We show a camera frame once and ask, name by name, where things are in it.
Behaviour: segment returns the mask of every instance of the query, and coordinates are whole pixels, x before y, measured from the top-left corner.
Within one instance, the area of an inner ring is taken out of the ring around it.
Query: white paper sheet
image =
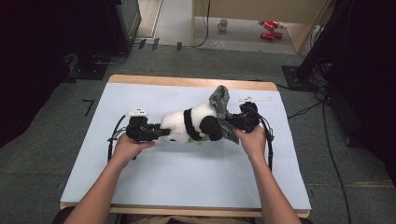
[[[76,203],[106,166],[107,139],[120,117],[143,106],[148,123],[160,123],[170,111],[207,103],[215,88],[107,83],[61,202]],[[256,102],[274,129],[273,173],[294,209],[310,209],[285,108],[277,91],[229,90],[228,110],[239,113],[240,98]],[[126,118],[121,127],[126,126]],[[173,144],[158,140],[122,171],[112,203],[221,208],[260,208],[260,197],[248,157],[228,141]]]

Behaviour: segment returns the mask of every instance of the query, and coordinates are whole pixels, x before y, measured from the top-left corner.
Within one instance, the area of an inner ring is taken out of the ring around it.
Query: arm
[[[252,133],[243,133],[239,129],[233,131],[241,139],[242,147],[253,167],[260,193],[264,222],[266,224],[301,223],[265,161],[266,137],[264,129],[257,125]]]
[[[152,146],[154,142],[137,144],[124,133],[117,142],[110,162],[65,223],[105,223],[122,169],[142,149]]]

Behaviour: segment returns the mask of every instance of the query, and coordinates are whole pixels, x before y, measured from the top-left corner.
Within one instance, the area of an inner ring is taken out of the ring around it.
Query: floor
[[[262,32],[268,32],[259,25],[258,21],[243,21],[228,19],[227,30],[222,32],[218,29],[220,18],[194,18],[194,37],[192,37],[191,8],[192,1],[186,0],[140,0],[142,24],[140,25],[137,41],[147,39],[152,43],[154,38],[160,38],[163,45],[176,46],[181,42],[183,46],[196,46],[203,43],[206,36],[206,24],[208,23],[208,39],[203,44],[208,49],[231,49],[242,51],[261,51],[284,54],[303,54],[309,52],[309,41],[300,53],[294,50],[290,37],[285,28],[276,28],[283,34],[282,38],[267,40],[261,38]],[[155,30],[151,36],[143,35],[147,30]]]

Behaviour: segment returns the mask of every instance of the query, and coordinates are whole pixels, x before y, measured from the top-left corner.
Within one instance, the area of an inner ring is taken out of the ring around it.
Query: plush toy
[[[209,97],[209,103],[203,103],[184,111],[174,111],[163,116],[161,129],[170,129],[163,139],[177,143],[226,138],[238,143],[233,127],[224,122],[228,115],[227,104],[230,94],[224,86],[218,86]]]

